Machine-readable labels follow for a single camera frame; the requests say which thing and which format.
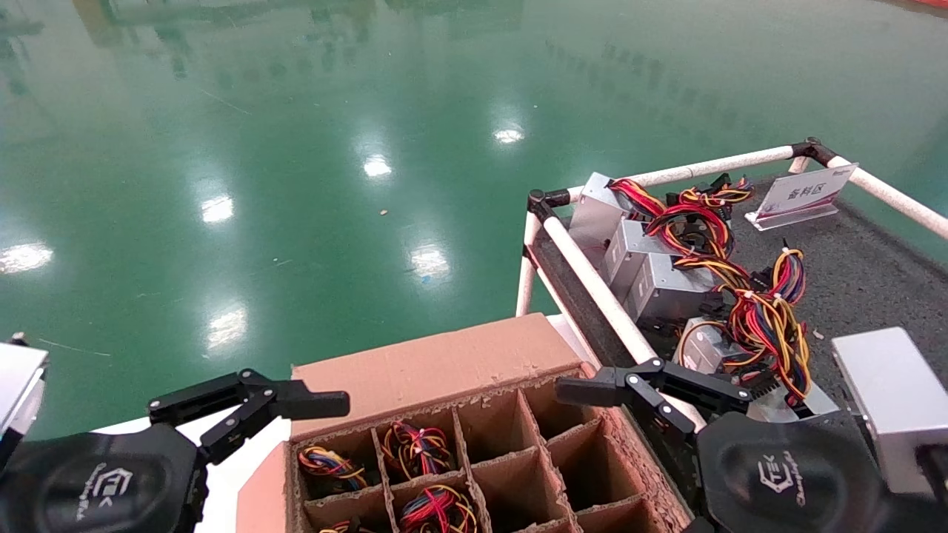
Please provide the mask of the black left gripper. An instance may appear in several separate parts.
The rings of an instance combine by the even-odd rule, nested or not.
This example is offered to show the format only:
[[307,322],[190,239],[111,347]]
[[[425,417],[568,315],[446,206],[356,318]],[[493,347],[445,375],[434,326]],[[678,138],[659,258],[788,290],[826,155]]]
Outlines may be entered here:
[[166,424],[20,444],[2,470],[4,532],[193,532],[207,464]]

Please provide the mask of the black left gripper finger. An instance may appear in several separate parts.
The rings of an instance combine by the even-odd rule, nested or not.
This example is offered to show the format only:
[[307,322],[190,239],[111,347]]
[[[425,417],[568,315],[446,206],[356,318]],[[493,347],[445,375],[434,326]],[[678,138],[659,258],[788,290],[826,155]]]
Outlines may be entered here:
[[214,465],[277,418],[342,418],[351,412],[351,398],[345,391],[312,392],[304,381],[275,381],[244,369],[153,399],[148,418],[152,424],[177,427],[226,409],[230,414],[200,437],[199,451]]

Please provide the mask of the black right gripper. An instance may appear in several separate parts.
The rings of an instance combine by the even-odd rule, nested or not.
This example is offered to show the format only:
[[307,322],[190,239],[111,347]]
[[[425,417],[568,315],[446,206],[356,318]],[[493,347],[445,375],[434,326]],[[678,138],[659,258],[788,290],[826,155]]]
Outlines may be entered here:
[[[696,424],[667,395],[727,415],[696,434]],[[651,358],[631,368],[604,366],[588,379],[558,378],[555,399],[626,405],[673,440],[693,442],[701,496],[688,532],[897,529],[897,503],[866,445],[816,423],[765,423],[740,415],[752,395],[722,379]]]

